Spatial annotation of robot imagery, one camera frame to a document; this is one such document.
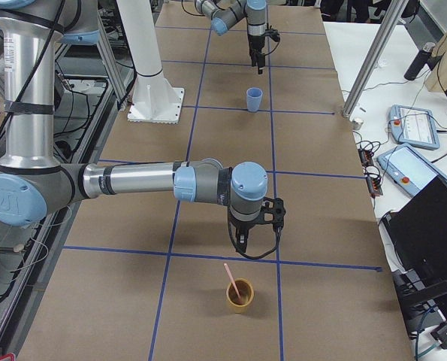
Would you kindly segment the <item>light blue plastic cup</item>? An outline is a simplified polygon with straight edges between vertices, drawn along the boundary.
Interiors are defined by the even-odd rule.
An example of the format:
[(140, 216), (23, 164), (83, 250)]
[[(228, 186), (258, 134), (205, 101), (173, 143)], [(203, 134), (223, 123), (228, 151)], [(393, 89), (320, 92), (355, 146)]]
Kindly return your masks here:
[(246, 91), (246, 109), (248, 112), (255, 113), (261, 106), (261, 100), (263, 97), (262, 89), (258, 87), (250, 87)]

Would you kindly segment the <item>pink chopstick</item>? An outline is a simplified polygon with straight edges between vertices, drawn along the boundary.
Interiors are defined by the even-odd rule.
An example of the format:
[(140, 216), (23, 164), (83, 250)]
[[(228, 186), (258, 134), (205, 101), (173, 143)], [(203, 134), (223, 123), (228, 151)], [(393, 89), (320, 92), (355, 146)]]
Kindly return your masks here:
[(229, 268), (229, 266), (228, 266), (228, 264), (226, 262), (224, 262), (223, 265), (224, 265), (225, 271), (227, 273), (227, 276), (228, 276), (228, 278), (229, 278), (229, 280), (231, 282), (231, 285), (233, 286), (234, 291), (235, 291), (235, 293), (236, 293), (236, 295), (238, 297), (238, 300), (241, 301), (241, 294), (240, 294), (240, 291), (237, 288), (237, 285), (236, 285), (235, 279), (234, 279), (234, 277), (233, 277), (233, 275), (231, 273), (231, 270), (230, 270), (230, 268)]

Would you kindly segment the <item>yellow-brown cup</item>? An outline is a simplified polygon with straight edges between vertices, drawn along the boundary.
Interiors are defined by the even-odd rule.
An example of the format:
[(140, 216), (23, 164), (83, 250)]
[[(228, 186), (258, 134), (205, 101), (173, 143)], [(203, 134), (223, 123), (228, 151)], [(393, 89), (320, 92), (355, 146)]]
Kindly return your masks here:
[(253, 302), (255, 292), (252, 284), (244, 278), (237, 278), (230, 282), (226, 289), (226, 302), (231, 312), (245, 313)]

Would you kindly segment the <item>small metal cylinder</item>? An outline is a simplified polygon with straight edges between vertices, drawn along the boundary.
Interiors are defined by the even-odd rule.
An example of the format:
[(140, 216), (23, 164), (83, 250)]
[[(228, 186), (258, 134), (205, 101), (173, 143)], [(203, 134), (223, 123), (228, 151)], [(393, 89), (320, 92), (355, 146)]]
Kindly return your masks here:
[(352, 129), (355, 131), (358, 131), (361, 129), (363, 124), (364, 124), (364, 121), (361, 118), (356, 117), (352, 120)]

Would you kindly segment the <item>black water bottle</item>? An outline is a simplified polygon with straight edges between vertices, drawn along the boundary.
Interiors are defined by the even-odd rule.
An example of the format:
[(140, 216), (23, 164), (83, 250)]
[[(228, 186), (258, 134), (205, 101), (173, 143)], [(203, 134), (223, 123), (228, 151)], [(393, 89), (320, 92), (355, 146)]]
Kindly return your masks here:
[(414, 60), (409, 65), (408, 69), (404, 74), (404, 78), (409, 81), (413, 81), (417, 78), (420, 71), (427, 64), (430, 59), (433, 49), (436, 44), (434, 42), (427, 42), (416, 54)]

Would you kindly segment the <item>far blue teach pendant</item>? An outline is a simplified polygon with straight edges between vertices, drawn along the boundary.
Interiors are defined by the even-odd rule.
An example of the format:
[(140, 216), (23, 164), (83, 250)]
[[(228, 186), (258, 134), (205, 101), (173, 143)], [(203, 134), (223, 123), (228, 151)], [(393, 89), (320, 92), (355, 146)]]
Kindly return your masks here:
[(440, 148), (436, 122), (430, 110), (392, 105), (388, 114), (388, 125), (398, 144), (410, 144), (427, 150)]

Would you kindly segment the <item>blue teach pendant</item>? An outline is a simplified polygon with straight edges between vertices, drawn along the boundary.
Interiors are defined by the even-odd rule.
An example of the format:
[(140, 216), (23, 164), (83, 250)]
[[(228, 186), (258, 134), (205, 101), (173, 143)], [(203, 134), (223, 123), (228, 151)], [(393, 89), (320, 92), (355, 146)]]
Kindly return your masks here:
[(447, 183), (447, 175), (409, 144), (401, 144), (377, 156), (382, 170), (410, 196), (417, 195), (435, 177)]
[(430, 110), (392, 105), (388, 114), (388, 125), (398, 144), (410, 144), (427, 150), (440, 148), (436, 122)]

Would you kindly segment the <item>near blue teach pendant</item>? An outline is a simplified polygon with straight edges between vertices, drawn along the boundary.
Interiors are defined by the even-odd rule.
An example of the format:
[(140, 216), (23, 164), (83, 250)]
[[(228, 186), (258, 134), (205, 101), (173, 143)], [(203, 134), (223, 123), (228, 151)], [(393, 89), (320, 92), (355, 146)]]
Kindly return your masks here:
[(409, 144), (401, 144), (377, 156), (382, 170), (410, 196), (417, 195), (435, 177), (447, 183), (447, 175)]

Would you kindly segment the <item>black computer monitor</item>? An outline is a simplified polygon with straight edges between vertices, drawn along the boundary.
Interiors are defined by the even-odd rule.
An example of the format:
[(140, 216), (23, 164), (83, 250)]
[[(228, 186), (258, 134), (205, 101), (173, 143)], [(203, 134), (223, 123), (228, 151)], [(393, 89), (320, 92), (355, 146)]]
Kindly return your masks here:
[(383, 224), (405, 270), (425, 282), (447, 279), (447, 182), (436, 176)]

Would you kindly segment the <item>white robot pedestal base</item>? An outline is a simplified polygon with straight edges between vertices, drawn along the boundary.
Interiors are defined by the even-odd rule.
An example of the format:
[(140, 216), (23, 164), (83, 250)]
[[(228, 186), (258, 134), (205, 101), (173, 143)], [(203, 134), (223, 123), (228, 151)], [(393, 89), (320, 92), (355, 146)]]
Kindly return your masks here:
[(185, 90), (164, 75), (150, 3), (120, 0), (117, 6), (137, 75), (128, 120), (177, 123)]

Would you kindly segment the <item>aluminium frame post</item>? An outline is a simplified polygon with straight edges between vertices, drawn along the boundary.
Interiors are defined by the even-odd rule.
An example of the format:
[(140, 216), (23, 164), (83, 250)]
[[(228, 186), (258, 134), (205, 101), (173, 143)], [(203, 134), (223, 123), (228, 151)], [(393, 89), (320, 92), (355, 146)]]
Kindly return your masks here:
[(382, 23), (379, 25), (375, 38), (367, 52), (363, 64), (358, 72), (355, 82), (345, 100), (342, 109), (342, 115), (349, 119), (354, 111), (359, 98), (361, 97), (367, 82), (369, 81), (373, 69), (375, 68), (383, 50), (385, 49), (388, 39), (392, 35), (398, 20), (405, 11), (408, 5), (407, 0), (393, 0), (391, 1), (388, 10), (385, 13)]

